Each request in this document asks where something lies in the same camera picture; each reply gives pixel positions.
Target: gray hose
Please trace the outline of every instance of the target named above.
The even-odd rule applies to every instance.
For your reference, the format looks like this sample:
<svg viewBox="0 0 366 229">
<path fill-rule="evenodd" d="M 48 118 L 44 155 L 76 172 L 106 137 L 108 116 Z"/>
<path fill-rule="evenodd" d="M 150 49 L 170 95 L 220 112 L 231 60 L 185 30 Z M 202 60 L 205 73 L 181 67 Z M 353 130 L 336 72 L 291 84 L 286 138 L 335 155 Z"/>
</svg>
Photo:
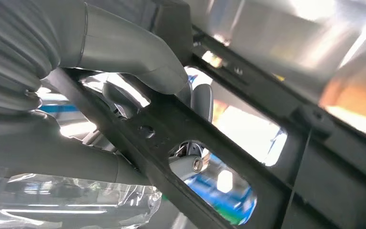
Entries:
<svg viewBox="0 0 366 229">
<path fill-rule="evenodd" d="M 82 0 L 0 0 L 0 112 L 37 108 L 26 92 L 57 67 L 130 73 L 164 94 L 187 83 L 163 40 L 116 15 Z"/>
</svg>

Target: clear plastic wrap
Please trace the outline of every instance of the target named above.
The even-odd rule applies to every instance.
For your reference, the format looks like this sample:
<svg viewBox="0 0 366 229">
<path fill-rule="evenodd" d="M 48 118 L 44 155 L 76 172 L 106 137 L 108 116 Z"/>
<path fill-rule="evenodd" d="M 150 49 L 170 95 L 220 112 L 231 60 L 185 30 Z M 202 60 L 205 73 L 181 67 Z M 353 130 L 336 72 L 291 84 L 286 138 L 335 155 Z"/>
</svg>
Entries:
<svg viewBox="0 0 366 229">
<path fill-rule="evenodd" d="M 133 229 L 158 210 L 152 186 L 22 174 L 3 178 L 0 229 Z"/>
</svg>

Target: bolt hole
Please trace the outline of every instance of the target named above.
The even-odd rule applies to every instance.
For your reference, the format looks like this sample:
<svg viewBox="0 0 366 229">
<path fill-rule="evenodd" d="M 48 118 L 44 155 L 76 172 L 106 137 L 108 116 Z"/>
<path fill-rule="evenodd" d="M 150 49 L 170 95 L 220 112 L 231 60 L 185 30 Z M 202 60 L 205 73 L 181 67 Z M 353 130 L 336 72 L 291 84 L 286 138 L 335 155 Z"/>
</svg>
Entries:
<svg viewBox="0 0 366 229">
<path fill-rule="evenodd" d="M 140 131 L 140 135 L 148 139 L 155 135 L 155 130 L 148 125 L 143 125 L 138 130 Z"/>
<path fill-rule="evenodd" d="M 314 111 L 314 116 L 319 120 L 323 120 L 323 115 L 320 112 Z"/>
</svg>

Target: metal frame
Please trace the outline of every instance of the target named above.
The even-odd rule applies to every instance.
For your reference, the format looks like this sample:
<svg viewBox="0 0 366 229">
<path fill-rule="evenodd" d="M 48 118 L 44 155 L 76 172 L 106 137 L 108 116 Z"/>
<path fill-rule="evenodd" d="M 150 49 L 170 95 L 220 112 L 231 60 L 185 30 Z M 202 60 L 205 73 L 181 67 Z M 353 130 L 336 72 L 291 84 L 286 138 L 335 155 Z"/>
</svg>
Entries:
<svg viewBox="0 0 366 229">
<path fill-rule="evenodd" d="M 76 77 L 64 73 L 51 78 L 51 83 L 198 228 L 234 227 L 170 170 L 169 154 L 186 141 L 206 146 L 256 191 L 252 218 L 239 228 L 366 227 L 366 135 L 310 104 L 202 32 L 196 32 L 194 44 L 190 65 L 288 132 L 274 167 L 259 163 L 175 96 L 159 94 L 134 77 L 126 76 L 151 104 L 127 121 L 118 119 Z M 221 57 L 224 66 L 214 68 L 203 61 L 206 50 Z M 140 135 L 143 125 L 155 130 L 154 137 Z M 330 195 L 325 188 L 337 192 Z M 347 200 L 353 203 L 341 204 Z M 359 212 L 360 218 L 353 219 Z"/>
</svg>

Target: screw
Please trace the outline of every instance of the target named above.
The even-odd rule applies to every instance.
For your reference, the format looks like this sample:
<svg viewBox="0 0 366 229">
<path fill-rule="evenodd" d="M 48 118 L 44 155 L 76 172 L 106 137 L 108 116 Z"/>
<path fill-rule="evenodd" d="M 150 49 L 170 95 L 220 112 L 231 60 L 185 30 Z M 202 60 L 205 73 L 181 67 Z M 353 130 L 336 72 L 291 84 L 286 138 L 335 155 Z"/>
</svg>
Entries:
<svg viewBox="0 0 366 229">
<path fill-rule="evenodd" d="M 201 169 L 203 168 L 203 161 L 201 160 L 201 158 L 196 158 L 193 162 L 193 171 L 198 173 L 201 171 Z"/>
</svg>

